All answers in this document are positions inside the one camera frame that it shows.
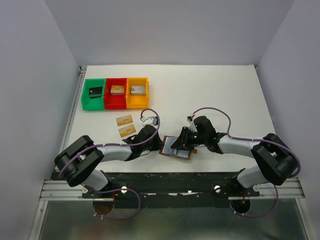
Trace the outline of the brown leather card holder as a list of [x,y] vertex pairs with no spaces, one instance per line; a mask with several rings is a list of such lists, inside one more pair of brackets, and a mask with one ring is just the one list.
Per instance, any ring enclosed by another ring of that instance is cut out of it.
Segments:
[[176,136],[167,136],[165,135],[163,138],[163,147],[159,150],[160,155],[182,159],[182,160],[190,160],[192,154],[197,154],[198,150],[178,150],[172,149],[172,144],[177,140]]

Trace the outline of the gold card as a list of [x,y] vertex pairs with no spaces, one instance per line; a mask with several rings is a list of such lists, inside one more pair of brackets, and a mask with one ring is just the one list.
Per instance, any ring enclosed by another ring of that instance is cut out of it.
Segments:
[[133,123],[133,118],[131,114],[116,118],[116,124],[118,127],[124,126],[127,124],[132,124],[132,123]]
[[110,88],[111,95],[124,95],[125,86],[124,85],[112,85]]
[[119,135],[121,138],[132,135],[136,132],[134,124],[130,124],[118,129]]

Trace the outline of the silver card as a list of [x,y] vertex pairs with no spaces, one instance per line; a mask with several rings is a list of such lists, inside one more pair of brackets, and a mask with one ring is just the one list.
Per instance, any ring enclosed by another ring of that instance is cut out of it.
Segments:
[[132,85],[130,88],[130,94],[133,96],[145,96],[147,93],[144,85]]
[[164,146],[161,150],[161,153],[164,155],[176,155],[177,150],[171,149],[171,145],[177,140],[176,136],[165,136],[163,139]]

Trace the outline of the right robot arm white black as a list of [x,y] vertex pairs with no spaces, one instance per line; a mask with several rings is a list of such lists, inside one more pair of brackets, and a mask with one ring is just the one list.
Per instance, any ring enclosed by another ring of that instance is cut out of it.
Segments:
[[299,168],[288,147],[273,133],[258,141],[238,140],[217,132],[206,116],[189,117],[188,121],[190,126],[182,128],[171,149],[191,151],[204,145],[212,153],[234,154],[255,160],[256,166],[241,169],[232,178],[234,188],[248,189],[265,183],[280,186]]

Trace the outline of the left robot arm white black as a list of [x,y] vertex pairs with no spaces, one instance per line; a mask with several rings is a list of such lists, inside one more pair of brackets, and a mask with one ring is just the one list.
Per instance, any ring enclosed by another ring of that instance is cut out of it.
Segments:
[[66,180],[70,187],[89,186],[100,190],[108,185],[108,178],[95,168],[101,162],[132,161],[145,151],[158,151],[163,147],[159,129],[145,125],[138,134],[124,139],[121,143],[95,144],[87,135],[78,138],[74,143],[58,154],[54,164],[59,169],[59,178]]

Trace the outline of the silver card in yellow bin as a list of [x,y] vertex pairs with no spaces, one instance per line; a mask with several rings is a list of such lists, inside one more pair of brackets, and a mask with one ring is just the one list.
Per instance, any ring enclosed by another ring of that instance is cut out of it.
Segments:
[[130,88],[130,94],[133,96],[145,96],[147,93],[144,85],[132,85]]

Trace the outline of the gold card in red bin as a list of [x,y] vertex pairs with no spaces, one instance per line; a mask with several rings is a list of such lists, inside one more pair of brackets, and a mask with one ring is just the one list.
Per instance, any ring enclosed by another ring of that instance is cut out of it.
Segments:
[[124,85],[112,85],[110,88],[111,95],[124,95],[125,86]]

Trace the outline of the black card in green bin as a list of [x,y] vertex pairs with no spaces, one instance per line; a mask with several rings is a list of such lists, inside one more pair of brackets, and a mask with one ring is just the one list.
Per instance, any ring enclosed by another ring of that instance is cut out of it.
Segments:
[[89,88],[89,97],[91,99],[100,98],[102,96],[102,94],[103,94],[103,87],[102,86]]

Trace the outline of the yellow plastic bin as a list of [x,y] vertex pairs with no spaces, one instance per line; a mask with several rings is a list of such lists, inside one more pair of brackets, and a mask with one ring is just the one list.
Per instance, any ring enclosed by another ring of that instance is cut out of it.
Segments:
[[[134,94],[134,86],[144,87],[144,94]],[[128,77],[126,80],[126,108],[129,110],[143,110],[149,107],[149,81],[147,77]]]

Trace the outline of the red plastic bin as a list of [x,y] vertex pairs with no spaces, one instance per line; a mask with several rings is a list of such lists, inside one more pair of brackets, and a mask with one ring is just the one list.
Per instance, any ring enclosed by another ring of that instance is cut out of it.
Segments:
[[[122,94],[112,94],[112,86],[121,86]],[[103,102],[105,110],[125,110],[126,102],[127,78],[107,78],[105,81],[105,89],[103,94]]]

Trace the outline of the green plastic bin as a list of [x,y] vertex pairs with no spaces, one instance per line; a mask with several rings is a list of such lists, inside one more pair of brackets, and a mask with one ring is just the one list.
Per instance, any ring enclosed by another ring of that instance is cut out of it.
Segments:
[[87,78],[84,80],[81,104],[84,111],[103,111],[105,78]]

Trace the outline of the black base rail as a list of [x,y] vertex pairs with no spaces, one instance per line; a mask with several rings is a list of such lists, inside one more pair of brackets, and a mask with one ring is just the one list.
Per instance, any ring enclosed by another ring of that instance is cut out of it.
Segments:
[[259,196],[250,188],[234,188],[235,172],[176,172],[176,173],[109,173],[108,190],[115,193],[96,193],[91,189],[84,194],[95,198],[112,198],[105,202],[118,209],[141,208],[227,208],[229,199]]

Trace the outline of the left aluminium side rail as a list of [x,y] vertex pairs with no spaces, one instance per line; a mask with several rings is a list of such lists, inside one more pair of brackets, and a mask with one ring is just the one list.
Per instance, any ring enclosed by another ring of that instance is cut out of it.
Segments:
[[71,134],[71,129],[73,126],[73,122],[74,122],[74,118],[75,118],[75,112],[77,111],[77,106],[78,106],[78,102],[79,99],[81,98],[81,90],[82,90],[82,86],[85,80],[85,75],[87,72],[87,65],[83,65],[79,67],[79,76],[78,76],[78,80],[77,80],[77,84],[76,84],[76,88],[75,88],[75,92],[74,92],[74,96],[72,99],[72,103],[71,103],[71,107],[70,107],[70,111],[68,114],[68,118],[67,118],[67,122],[66,122],[66,126],[64,129],[64,133],[63,133],[63,138],[62,138],[62,142],[59,148],[59,153],[62,152],[66,146],[68,145],[69,142],[69,138],[70,138],[70,134]]

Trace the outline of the front aluminium frame rail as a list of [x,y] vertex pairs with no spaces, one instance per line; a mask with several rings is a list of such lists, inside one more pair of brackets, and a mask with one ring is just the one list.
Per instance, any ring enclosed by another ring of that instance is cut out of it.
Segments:
[[[302,185],[297,178],[285,181],[281,186],[274,188],[271,183],[264,183],[258,186],[259,196],[247,193],[249,200],[264,200],[278,197],[280,199],[302,199],[305,197]],[[110,202],[111,197],[97,198],[91,193],[85,197],[85,189],[82,185],[70,187],[66,181],[46,180],[43,183],[39,199],[41,201],[105,201]]]

